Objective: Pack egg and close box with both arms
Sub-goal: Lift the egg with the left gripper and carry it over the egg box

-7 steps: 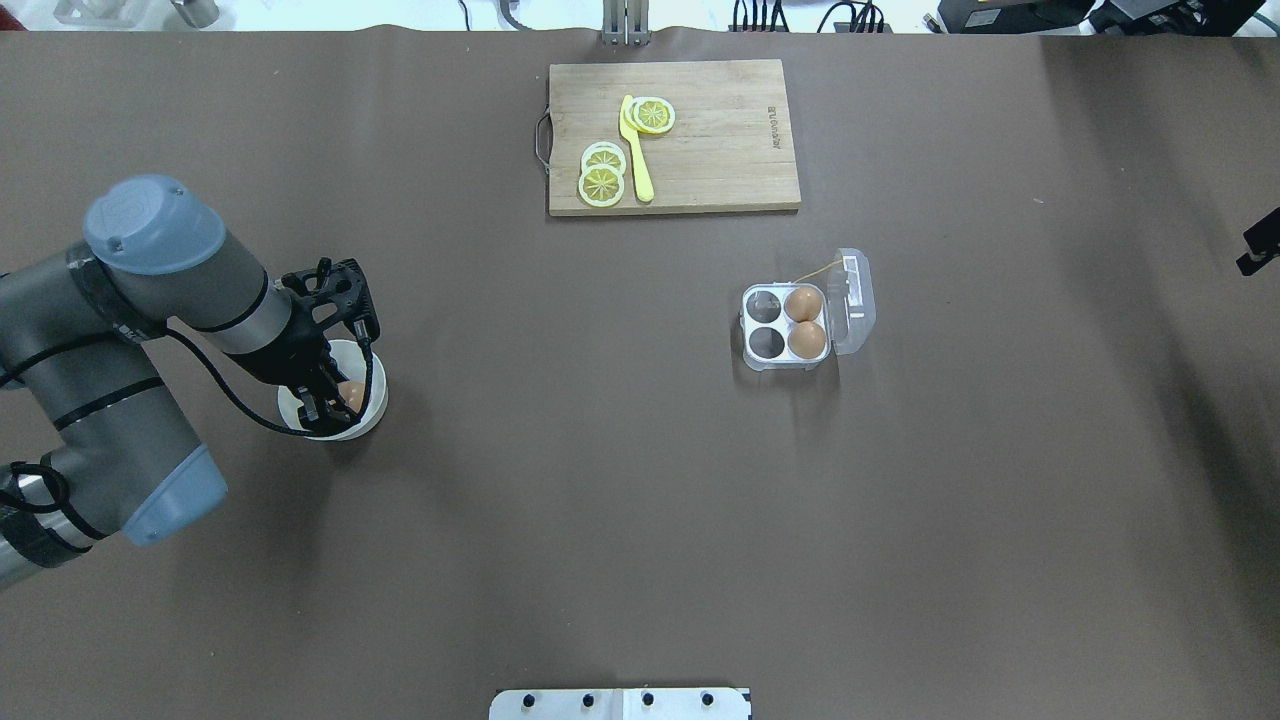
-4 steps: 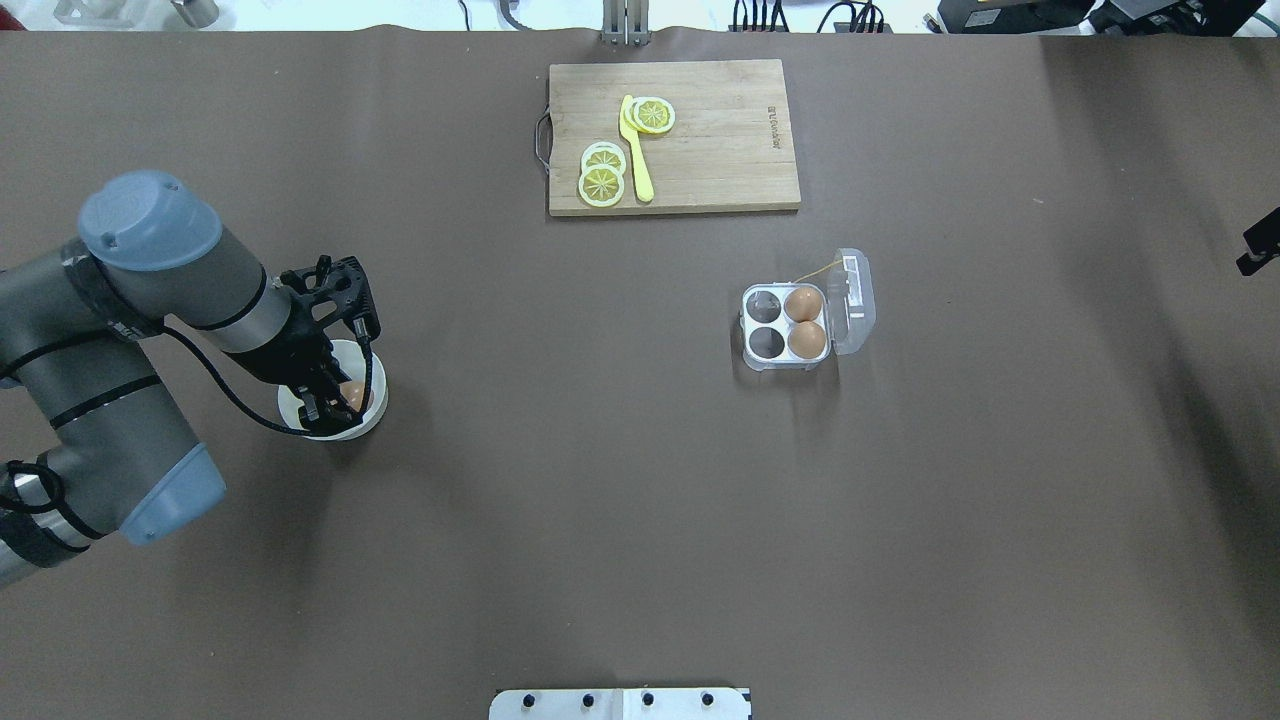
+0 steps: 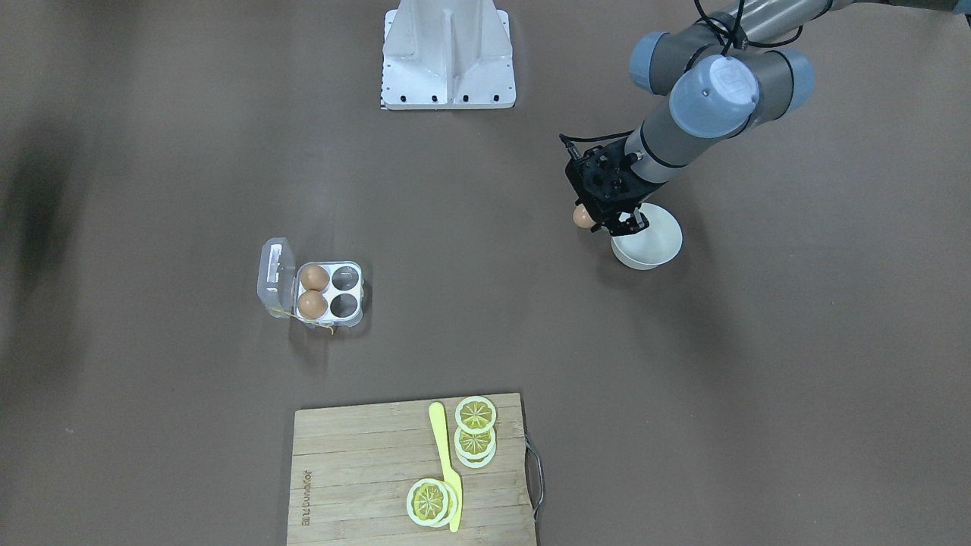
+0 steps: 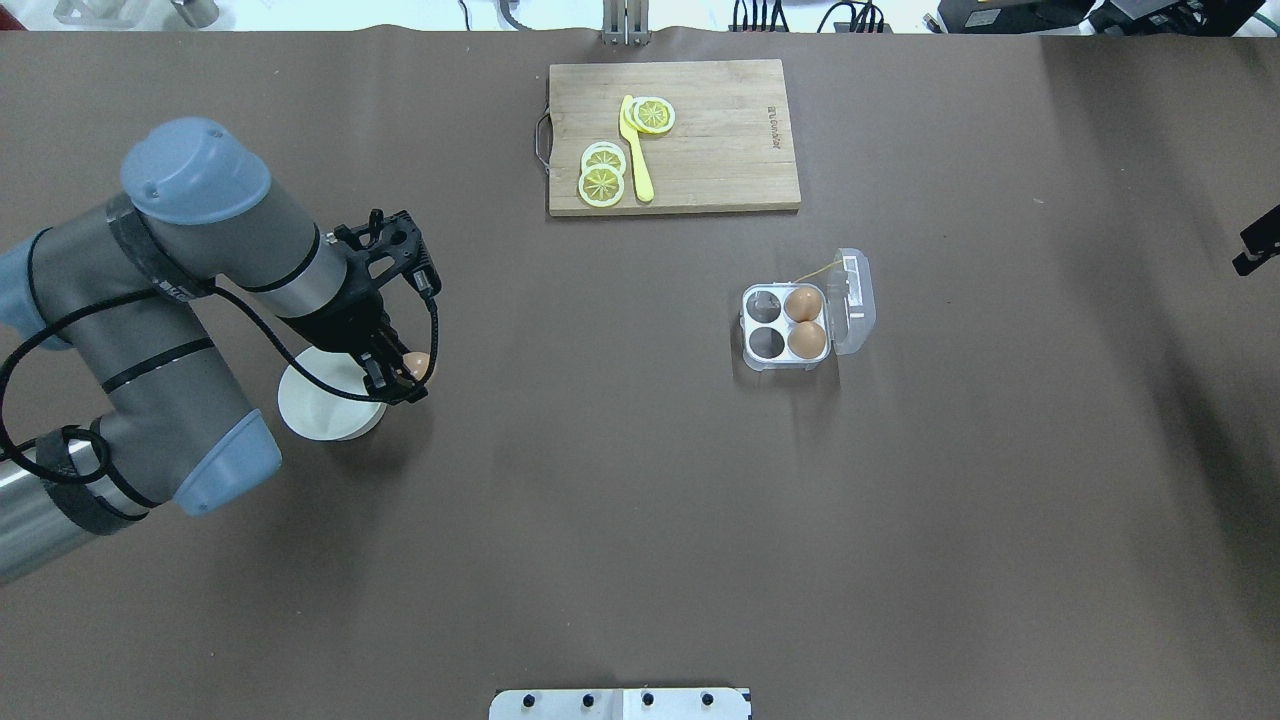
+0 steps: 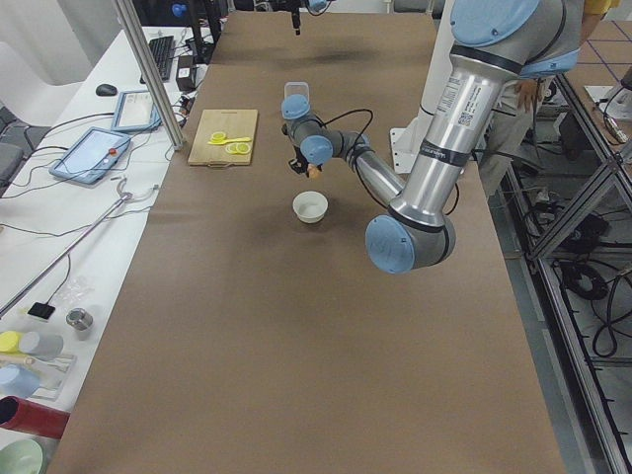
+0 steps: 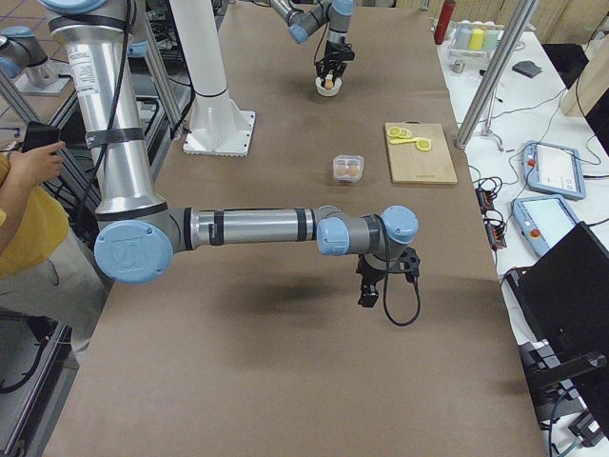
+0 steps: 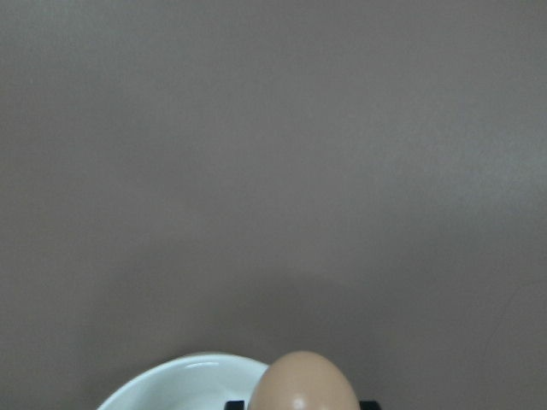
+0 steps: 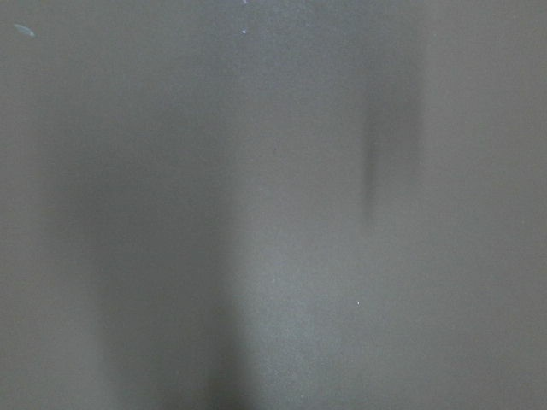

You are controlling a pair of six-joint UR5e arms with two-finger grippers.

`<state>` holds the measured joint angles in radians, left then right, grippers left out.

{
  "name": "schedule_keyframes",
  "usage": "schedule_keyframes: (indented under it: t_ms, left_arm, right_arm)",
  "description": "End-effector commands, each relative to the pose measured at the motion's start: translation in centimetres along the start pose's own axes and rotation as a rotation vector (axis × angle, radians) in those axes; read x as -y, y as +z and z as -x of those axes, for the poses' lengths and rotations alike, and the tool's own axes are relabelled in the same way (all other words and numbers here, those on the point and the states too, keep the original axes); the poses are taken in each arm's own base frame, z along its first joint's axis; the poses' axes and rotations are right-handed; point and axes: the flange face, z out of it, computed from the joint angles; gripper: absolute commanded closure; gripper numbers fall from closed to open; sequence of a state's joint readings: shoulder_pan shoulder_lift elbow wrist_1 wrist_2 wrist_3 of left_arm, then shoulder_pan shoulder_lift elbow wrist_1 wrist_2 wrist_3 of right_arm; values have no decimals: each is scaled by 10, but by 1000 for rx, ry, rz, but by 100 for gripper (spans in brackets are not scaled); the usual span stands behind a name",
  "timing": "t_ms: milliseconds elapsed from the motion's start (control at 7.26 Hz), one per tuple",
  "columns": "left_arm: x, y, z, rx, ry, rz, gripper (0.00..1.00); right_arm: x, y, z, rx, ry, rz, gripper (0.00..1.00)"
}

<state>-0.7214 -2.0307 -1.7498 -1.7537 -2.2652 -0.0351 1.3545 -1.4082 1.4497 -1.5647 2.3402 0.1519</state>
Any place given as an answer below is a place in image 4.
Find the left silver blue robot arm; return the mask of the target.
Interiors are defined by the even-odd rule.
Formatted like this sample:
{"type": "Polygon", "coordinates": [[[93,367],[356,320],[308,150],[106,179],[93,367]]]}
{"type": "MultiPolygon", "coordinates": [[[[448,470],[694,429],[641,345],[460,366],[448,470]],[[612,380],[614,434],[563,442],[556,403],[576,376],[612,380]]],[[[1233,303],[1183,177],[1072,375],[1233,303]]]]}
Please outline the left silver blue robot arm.
{"type": "Polygon", "coordinates": [[[3,433],[3,583],[165,503],[202,516],[273,477],[282,451],[192,310],[218,296],[285,354],[270,313],[362,373],[357,404],[428,395],[438,338],[413,356],[381,288],[403,278],[433,322],[442,281],[407,211],[321,231],[229,129],[182,117],[124,158],[122,191],[3,255],[3,323],[22,343],[72,348],[111,409],[17,442],[3,433]]]}

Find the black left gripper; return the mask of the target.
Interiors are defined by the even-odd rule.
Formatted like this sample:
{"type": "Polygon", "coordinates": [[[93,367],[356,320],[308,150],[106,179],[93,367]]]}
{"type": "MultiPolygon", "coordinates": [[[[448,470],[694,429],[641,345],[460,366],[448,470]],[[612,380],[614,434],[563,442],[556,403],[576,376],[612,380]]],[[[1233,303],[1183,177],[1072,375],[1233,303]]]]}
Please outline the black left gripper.
{"type": "MultiPolygon", "coordinates": [[[[381,290],[404,279],[438,320],[436,296],[442,281],[421,228],[406,210],[387,215],[372,209],[362,225],[337,225],[323,241],[324,251],[340,260],[340,283],[320,309],[291,319],[291,329],[326,352],[348,354],[365,373],[371,401],[416,402],[426,395],[426,380],[411,380],[401,357],[411,352],[385,309],[381,290]]],[[[431,329],[429,350],[438,347],[431,329]]]]}

